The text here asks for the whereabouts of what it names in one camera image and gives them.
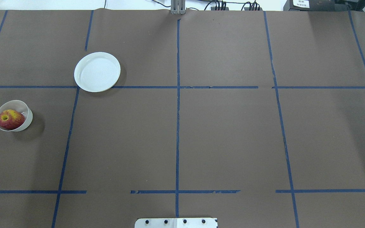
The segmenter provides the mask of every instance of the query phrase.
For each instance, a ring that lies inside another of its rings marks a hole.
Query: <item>brown table surface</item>
[[[74,67],[108,52],[115,87]],[[0,228],[365,227],[365,13],[0,11]]]

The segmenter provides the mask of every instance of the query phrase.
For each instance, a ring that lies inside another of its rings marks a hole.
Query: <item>label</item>
[[[309,8],[309,1],[308,0],[294,0],[294,6],[302,7],[302,8]]]

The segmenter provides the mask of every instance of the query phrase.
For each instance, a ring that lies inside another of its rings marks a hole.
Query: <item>white plate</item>
[[[102,92],[113,87],[120,75],[119,61],[106,52],[84,56],[75,66],[77,85],[88,92]]]

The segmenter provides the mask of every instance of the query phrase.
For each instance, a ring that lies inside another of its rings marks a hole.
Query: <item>red apple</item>
[[[19,112],[8,109],[0,114],[0,127],[14,130],[25,122],[25,117]]]

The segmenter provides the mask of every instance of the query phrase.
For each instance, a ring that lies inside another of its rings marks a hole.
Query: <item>metal post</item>
[[[185,0],[171,0],[171,14],[185,14]]]

